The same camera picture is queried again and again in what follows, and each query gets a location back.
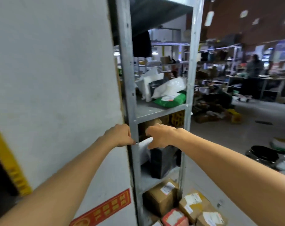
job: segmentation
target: person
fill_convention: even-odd
[[[148,148],[173,145],[194,160],[258,226],[285,226],[285,175],[182,128],[150,126]],[[106,155],[135,144],[130,128],[115,125],[0,218],[0,226],[67,226]]]
[[[258,77],[259,74],[264,70],[264,63],[259,60],[257,54],[252,56],[252,60],[249,61],[246,65],[246,79],[244,79],[240,94],[247,97],[247,99],[251,99],[255,97],[258,92]]]

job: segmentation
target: hand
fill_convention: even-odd
[[[135,144],[135,141],[131,138],[130,127],[126,124],[115,125],[108,129],[103,137],[106,141],[111,142],[113,147],[123,147]]]
[[[148,145],[148,149],[156,147],[164,148],[168,145],[172,145],[172,137],[175,130],[177,129],[163,124],[149,126],[146,129],[145,134],[146,136],[152,136],[153,141]]]

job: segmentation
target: red brick wall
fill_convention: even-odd
[[[242,42],[246,45],[285,39],[285,0],[216,0],[212,9],[215,15],[207,30],[208,38],[222,38],[242,32]],[[202,25],[208,10],[207,1]],[[239,18],[243,10],[248,10],[248,15]],[[259,24],[252,25],[256,18],[260,18]],[[191,23],[191,16],[188,16],[187,29],[190,29]]]

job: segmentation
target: metal shelving unit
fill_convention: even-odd
[[[164,115],[168,115],[177,111],[185,110],[184,128],[190,130],[191,111],[193,104],[194,82],[196,75],[196,57],[199,47],[202,13],[204,0],[160,0],[163,2],[173,2],[174,4],[191,7],[193,11],[192,34],[190,42],[190,60],[188,70],[187,99],[186,103],[174,108],[157,107],[153,103],[148,103],[137,99],[134,85],[134,64],[133,64],[133,46],[132,46],[132,30],[131,30],[131,14],[129,0],[116,0],[118,32],[119,32],[119,49],[121,54],[121,66],[123,72],[123,82],[125,87],[125,110],[126,122],[131,129],[131,135],[136,144],[129,149],[130,166],[132,170],[132,186],[134,191],[134,199],[136,203],[136,214],[139,226],[147,226],[150,224],[148,212],[144,209],[142,202],[142,194],[148,189],[160,183],[163,179],[154,179],[148,171],[140,166],[139,150],[138,150],[138,124],[149,121]],[[179,197],[182,196],[183,178],[184,178],[184,157],[182,153],[181,166],[173,169],[167,177],[174,174],[178,175]]]

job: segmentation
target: gray floor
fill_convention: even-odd
[[[242,124],[227,121],[191,123],[191,132],[244,154],[252,145],[269,147],[273,137],[285,138],[285,105],[252,100],[249,103],[233,102],[235,110],[242,114]],[[267,121],[273,125],[255,123]],[[240,209],[212,182],[212,180],[191,159],[186,159],[184,194],[192,187],[200,190],[229,218],[229,226],[255,225]]]

